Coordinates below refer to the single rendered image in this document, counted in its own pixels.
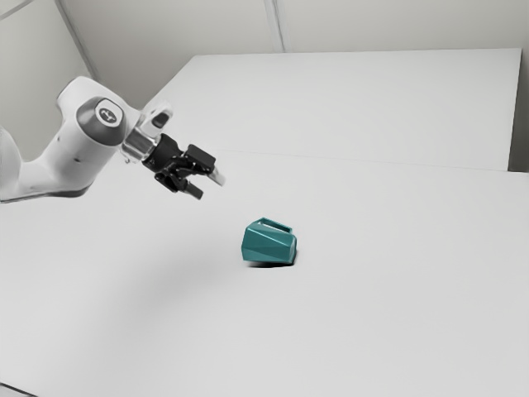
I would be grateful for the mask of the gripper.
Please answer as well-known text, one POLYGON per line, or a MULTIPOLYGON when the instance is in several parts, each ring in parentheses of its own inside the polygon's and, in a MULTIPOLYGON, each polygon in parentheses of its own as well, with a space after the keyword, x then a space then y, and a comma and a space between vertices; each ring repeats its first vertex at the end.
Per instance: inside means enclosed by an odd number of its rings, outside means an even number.
POLYGON ((187 171, 193 175, 205 175, 215 184, 223 186, 226 177, 217 168, 216 161, 214 156, 193 144, 185 152, 181 151, 173 138, 162 133, 158 145, 142 164, 169 191, 182 192, 200 200, 203 191, 187 180, 187 171))

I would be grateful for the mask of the teal faceted mug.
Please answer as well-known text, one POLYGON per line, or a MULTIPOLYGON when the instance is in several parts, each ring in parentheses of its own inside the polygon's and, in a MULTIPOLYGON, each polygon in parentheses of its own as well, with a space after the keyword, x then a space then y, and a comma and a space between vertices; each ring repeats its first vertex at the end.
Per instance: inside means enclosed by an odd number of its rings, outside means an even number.
POLYGON ((250 223, 244 231, 241 255, 244 261, 292 265, 297 255, 293 229, 268 218, 250 223))

